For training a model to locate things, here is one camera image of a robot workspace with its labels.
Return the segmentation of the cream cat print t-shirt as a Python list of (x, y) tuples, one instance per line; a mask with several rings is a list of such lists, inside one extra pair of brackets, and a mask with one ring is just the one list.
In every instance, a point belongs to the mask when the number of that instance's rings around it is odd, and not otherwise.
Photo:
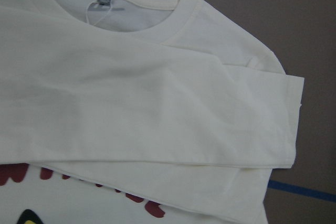
[(1, 0), (1, 223), (266, 223), (303, 84), (204, 0)]

